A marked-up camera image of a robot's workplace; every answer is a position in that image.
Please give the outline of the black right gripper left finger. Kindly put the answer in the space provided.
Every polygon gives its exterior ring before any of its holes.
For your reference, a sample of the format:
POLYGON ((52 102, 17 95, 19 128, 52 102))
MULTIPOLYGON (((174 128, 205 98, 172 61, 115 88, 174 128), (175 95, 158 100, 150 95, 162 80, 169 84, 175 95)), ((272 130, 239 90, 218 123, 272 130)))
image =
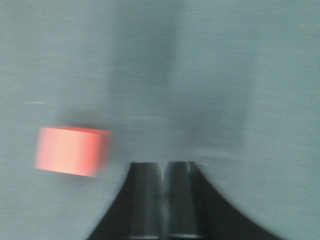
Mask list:
POLYGON ((155 162, 132 162, 113 203, 89 240, 160 240, 162 183, 155 162))

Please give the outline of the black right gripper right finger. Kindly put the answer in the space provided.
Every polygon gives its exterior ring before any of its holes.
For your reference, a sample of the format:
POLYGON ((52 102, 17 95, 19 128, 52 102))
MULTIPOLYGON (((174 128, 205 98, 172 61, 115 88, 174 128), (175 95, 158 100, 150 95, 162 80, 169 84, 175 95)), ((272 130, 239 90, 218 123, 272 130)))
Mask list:
POLYGON ((277 240, 231 205, 193 161, 166 168, 169 240, 277 240))

